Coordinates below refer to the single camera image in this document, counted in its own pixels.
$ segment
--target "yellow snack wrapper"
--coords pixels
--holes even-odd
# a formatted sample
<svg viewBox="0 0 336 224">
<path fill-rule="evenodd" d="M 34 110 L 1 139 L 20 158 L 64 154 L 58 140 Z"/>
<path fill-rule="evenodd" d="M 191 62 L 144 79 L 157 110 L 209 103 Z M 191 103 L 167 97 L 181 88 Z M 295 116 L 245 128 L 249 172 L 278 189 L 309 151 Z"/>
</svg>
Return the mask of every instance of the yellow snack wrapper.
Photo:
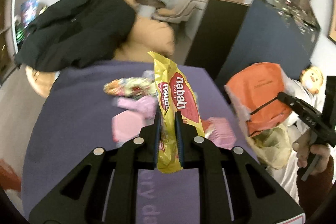
<svg viewBox="0 0 336 224">
<path fill-rule="evenodd" d="M 196 97 L 185 75 L 172 60 L 156 52 L 149 55 L 154 58 L 157 98 L 163 116 L 157 168 L 162 173 L 173 173 L 182 169 L 175 137 L 175 112 L 180 110 L 183 122 L 196 127 L 198 135 L 204 137 L 204 131 Z"/>
</svg>

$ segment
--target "purple surface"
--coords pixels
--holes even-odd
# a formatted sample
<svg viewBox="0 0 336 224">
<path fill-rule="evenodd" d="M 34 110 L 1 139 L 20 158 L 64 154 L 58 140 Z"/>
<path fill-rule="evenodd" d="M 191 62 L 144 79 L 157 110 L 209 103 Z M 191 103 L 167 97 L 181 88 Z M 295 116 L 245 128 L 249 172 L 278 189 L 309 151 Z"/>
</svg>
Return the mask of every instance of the purple surface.
<svg viewBox="0 0 336 224">
<path fill-rule="evenodd" d="M 225 117 L 236 134 L 235 145 L 254 156 L 236 118 L 206 71 L 179 68 L 198 94 L 201 117 Z M 149 69 L 153 69 L 153 64 L 105 61 L 85 69 L 62 71 L 41 110 L 26 152 L 21 193 L 26 218 L 94 148 L 116 148 L 111 120 L 124 109 L 112 104 L 112 96 L 103 92 L 104 84 L 118 78 L 139 77 Z M 195 169 L 173 174 L 140 170 L 137 223 L 199 223 L 198 183 Z"/>
</svg>

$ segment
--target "picture frame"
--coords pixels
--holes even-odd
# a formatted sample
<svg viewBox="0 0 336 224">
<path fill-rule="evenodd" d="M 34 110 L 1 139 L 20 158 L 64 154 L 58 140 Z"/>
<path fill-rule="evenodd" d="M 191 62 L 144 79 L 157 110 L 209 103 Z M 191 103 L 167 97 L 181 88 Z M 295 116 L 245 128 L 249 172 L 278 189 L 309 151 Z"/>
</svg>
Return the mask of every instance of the picture frame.
<svg viewBox="0 0 336 224">
<path fill-rule="evenodd" d="M 333 0 L 333 14 L 329 29 L 329 39 L 336 44 L 336 0 Z"/>
</svg>

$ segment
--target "doll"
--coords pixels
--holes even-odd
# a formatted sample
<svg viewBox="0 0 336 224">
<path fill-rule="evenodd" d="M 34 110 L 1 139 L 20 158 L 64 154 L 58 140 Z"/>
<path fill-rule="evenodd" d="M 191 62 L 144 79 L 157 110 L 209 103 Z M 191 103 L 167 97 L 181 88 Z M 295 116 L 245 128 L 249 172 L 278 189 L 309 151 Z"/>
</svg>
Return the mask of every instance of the doll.
<svg viewBox="0 0 336 224">
<path fill-rule="evenodd" d="M 135 0 L 124 1 L 134 10 L 137 10 L 138 4 Z M 127 41 L 116 49 L 111 59 L 153 62 L 148 52 L 154 51 L 165 56 L 170 56 L 174 53 L 174 46 L 174 31 L 166 22 L 136 16 Z M 26 74 L 33 89 L 39 95 L 46 98 L 59 72 L 39 72 L 27 66 Z"/>
<path fill-rule="evenodd" d="M 323 74 L 318 67 L 312 66 L 306 70 L 302 70 L 300 82 L 312 95 L 320 92 L 323 81 Z"/>
</svg>

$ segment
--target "colorful snack bag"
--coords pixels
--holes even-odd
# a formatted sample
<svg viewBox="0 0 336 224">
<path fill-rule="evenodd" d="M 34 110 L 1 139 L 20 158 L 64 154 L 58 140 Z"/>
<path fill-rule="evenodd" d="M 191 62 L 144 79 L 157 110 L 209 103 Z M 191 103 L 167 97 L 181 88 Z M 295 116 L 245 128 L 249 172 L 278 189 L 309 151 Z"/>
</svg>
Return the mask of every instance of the colorful snack bag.
<svg viewBox="0 0 336 224">
<path fill-rule="evenodd" d="M 163 130 L 157 168 L 163 173 L 181 170 L 175 137 L 175 112 L 180 110 L 184 123 L 196 127 L 204 137 L 195 95 L 177 64 L 156 52 L 149 52 L 154 58 L 154 74 L 160 109 L 163 116 Z"/>
<path fill-rule="evenodd" d="M 154 81 L 143 77 L 115 79 L 104 85 L 104 92 L 133 99 L 139 99 L 147 95 L 155 96 L 156 94 Z"/>
</svg>

